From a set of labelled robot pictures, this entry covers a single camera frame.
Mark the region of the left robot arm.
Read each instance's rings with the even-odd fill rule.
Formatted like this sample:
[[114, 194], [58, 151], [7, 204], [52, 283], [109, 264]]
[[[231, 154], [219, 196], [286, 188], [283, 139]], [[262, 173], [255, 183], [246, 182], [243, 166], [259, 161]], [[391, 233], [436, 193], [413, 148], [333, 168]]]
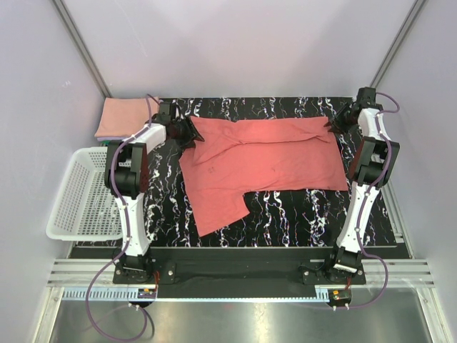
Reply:
[[143, 127], [130, 137], [110, 141], [106, 152], [104, 183], [119, 210], [122, 246], [113, 258], [116, 283], [145, 283], [159, 273], [149, 254], [144, 222], [144, 195], [149, 187], [148, 156], [167, 140], [182, 150], [204, 141], [190, 118], [173, 101], [162, 101]]

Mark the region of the red t shirt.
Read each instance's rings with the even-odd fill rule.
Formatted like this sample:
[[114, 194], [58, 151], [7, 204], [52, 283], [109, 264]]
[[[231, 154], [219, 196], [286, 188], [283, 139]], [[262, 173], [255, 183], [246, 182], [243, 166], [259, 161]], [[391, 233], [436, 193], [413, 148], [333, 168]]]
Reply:
[[193, 116], [191, 122], [204, 139], [179, 164], [201, 237], [247, 216], [249, 192], [348, 189], [325, 116], [237, 122]]

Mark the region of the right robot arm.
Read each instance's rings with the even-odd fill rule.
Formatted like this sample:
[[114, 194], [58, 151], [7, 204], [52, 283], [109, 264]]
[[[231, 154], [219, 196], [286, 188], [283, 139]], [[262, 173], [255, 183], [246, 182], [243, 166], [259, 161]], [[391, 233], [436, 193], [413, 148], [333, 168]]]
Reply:
[[373, 203], [386, 185], [400, 150], [400, 144], [387, 134], [383, 115], [399, 112], [383, 108], [376, 101], [379, 93], [371, 87], [362, 87], [356, 98], [344, 105], [327, 127], [335, 134], [348, 133], [359, 127], [362, 140], [350, 164], [351, 200], [343, 229], [333, 251], [326, 259], [323, 275], [330, 282], [339, 284], [355, 277], [362, 268], [362, 259], [370, 257], [363, 247], [363, 237]]

